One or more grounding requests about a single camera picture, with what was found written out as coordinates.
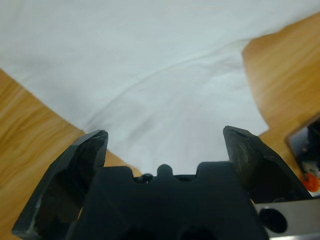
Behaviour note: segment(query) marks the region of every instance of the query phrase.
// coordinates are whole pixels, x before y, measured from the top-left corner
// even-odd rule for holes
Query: orange object
[[[302,181],[304,187],[310,192],[317,192],[320,189],[319,178],[307,173],[308,180]]]

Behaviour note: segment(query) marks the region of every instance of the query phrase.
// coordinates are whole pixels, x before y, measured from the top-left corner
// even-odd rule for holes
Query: white fabric
[[[142,172],[228,159],[225,125],[260,134],[241,51],[320,0],[1,0],[0,67]]]

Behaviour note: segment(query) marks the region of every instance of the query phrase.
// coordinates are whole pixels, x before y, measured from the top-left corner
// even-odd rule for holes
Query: wooden surface
[[[285,138],[320,112],[320,13],[255,39],[243,57],[254,99],[270,126],[261,138],[300,176]],[[17,239],[10,229],[38,181],[82,134],[0,71],[1,240]],[[108,152],[108,166],[123,164]]]

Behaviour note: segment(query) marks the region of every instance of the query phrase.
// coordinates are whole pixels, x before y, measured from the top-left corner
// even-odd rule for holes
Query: screw hole
[[[282,234],[288,228],[285,216],[274,208],[261,209],[259,218],[263,225],[274,233]]]

